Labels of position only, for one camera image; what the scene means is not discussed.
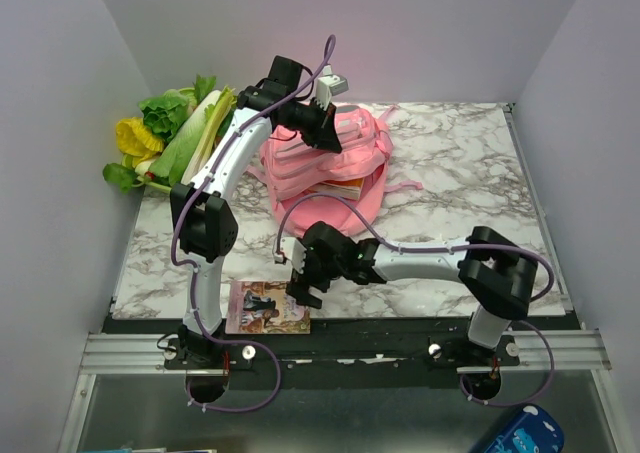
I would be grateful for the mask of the pink school backpack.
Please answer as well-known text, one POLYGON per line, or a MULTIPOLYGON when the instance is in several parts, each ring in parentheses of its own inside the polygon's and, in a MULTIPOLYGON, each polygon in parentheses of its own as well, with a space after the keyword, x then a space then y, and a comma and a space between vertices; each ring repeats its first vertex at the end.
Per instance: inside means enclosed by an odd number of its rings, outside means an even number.
POLYGON ((259 149, 260 165, 247 172, 268 191, 277 223, 294 236, 302 236, 317 221, 323 221, 347 236, 365 231, 363 222, 351 211, 356 208, 365 221, 373 222, 385 194, 405 188, 420 190, 412 180, 387 182, 393 143, 388 120, 397 109, 389 107, 380 116, 356 105, 337 109, 335 129, 342 152, 332 153, 307 146, 298 133, 282 126, 259 149), (309 188, 328 180, 364 179, 358 201, 330 193, 314 193, 309 188))

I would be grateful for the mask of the orange paperback book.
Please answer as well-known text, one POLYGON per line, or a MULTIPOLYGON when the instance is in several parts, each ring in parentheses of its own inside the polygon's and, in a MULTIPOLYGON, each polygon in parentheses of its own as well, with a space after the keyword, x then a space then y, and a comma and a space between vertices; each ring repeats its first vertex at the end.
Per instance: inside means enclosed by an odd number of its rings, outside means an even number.
POLYGON ((314 193, 330 193, 348 200, 358 201, 360 199, 363 186, 363 178, 346 181, 328 180, 311 186, 309 191, 314 193))

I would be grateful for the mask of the pink illustrated storybook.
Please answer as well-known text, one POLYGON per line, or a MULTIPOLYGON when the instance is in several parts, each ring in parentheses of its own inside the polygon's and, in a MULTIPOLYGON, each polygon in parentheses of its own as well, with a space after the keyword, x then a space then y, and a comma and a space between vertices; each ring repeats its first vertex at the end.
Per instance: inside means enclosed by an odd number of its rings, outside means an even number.
POLYGON ((234 281, 230 286, 225 333, 302 335, 311 332, 308 307, 286 293, 285 281, 234 281))

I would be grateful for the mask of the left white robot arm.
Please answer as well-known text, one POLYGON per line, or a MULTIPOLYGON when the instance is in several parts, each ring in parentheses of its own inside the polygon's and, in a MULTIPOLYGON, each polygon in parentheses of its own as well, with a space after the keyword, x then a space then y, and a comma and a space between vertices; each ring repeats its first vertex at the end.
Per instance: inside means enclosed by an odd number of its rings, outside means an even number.
POLYGON ((191 268, 183 324, 197 335, 189 341, 187 355, 201 368, 221 358, 222 345, 211 334, 222 323, 221 272, 238 236, 229 201, 254 154, 279 126, 298 132, 313 149, 342 150, 332 97, 348 87, 333 74, 330 57, 326 52, 307 79, 301 77, 302 64, 275 57, 269 74, 239 93, 229 129, 205 166, 188 184, 171 189, 171 251, 187 255, 172 261, 191 268))

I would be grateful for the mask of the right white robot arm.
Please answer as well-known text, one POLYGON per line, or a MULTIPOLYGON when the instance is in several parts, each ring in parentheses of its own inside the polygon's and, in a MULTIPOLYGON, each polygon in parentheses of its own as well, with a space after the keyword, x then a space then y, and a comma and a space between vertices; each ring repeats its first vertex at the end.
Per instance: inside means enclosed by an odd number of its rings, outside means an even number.
POLYGON ((452 244, 392 243, 373 237, 354 241, 325 222, 313 224, 301 238, 276 243, 276 261, 290 263, 287 294, 301 306, 319 309, 312 289, 327 292, 345 279, 357 285, 406 279, 448 281, 464 285, 478 302, 460 352, 480 365, 496 353, 511 323, 528 317, 542 259, 495 230, 476 226, 452 244))

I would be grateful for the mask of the green vegetable tray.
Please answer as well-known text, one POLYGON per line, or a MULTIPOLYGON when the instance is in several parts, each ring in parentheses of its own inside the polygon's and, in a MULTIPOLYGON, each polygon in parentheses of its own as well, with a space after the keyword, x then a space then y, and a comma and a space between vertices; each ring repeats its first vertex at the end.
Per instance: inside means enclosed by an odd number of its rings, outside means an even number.
MULTIPOLYGON (((170 142, 165 142, 164 150, 165 150, 165 148, 169 145, 169 143, 170 143, 170 142)), ((165 192, 167 192, 167 191, 169 190, 169 188, 170 188, 170 187, 172 187, 172 186, 169 186, 169 185, 167 185, 166 183, 164 183, 164 182, 162 182, 162 181, 156 181, 156 180, 155 180, 151 175, 148 175, 148 174, 147 174, 148 169, 146 170, 146 172, 144 173, 144 175, 148 178, 148 185, 149 185, 149 186, 151 186, 151 187, 153 187, 153 188, 157 188, 157 189, 159 189, 159 190, 161 190, 161 191, 165 191, 165 192)))

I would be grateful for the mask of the white napa cabbage toy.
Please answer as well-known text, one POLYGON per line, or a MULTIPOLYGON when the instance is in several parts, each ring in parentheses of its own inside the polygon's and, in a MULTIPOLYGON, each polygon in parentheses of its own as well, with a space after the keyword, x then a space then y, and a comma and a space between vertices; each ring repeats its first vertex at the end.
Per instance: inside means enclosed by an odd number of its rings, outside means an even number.
POLYGON ((226 134, 235 107, 234 89, 225 86, 210 92, 151 164, 147 174, 169 186, 190 183, 226 134))

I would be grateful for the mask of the green lettuce toy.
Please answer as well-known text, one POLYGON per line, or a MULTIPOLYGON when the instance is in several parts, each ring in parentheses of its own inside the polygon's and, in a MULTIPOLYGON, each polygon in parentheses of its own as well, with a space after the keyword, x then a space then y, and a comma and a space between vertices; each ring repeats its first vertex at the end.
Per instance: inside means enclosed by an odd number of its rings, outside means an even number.
POLYGON ((196 76, 190 87, 169 89, 138 103, 143 123, 151 132, 170 142, 202 100, 214 90, 215 76, 196 76))

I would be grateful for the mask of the yellow flower toy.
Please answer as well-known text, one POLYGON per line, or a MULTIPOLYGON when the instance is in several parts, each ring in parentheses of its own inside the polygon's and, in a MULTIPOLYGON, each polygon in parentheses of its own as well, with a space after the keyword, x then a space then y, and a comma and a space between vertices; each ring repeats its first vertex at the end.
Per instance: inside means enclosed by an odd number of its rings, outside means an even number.
POLYGON ((140 117, 121 119, 115 127, 116 144, 124 154, 151 157, 164 150, 164 141, 156 136, 140 117))

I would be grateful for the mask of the blue shark pencil case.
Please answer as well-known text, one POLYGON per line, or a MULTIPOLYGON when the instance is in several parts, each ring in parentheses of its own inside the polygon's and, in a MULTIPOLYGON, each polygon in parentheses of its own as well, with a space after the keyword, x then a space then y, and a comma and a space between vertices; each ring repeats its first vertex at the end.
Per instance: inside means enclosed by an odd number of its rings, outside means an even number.
POLYGON ((542 407, 525 404, 502 414, 470 452, 558 453, 564 446, 565 435, 557 421, 542 407))

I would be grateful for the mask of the black mounting base rail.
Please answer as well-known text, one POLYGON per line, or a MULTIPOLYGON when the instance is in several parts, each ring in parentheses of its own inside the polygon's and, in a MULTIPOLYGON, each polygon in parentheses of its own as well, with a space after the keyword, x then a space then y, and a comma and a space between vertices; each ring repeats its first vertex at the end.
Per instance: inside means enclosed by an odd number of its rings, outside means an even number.
POLYGON ((142 333, 111 321, 102 334, 158 334, 161 374, 184 378, 196 395, 273 388, 346 390, 454 388, 463 372, 490 391, 520 364, 512 333, 494 350, 472 344, 468 323, 450 318, 314 319, 309 334, 228 335, 222 345, 160 321, 142 333))

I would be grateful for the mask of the aluminium frame rail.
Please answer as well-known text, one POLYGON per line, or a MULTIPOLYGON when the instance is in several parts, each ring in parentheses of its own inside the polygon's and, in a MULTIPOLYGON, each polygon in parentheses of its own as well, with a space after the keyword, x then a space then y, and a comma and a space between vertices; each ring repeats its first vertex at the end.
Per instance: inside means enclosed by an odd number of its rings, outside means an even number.
POLYGON ((145 375, 165 371, 158 334, 91 334, 80 372, 93 375, 145 375))

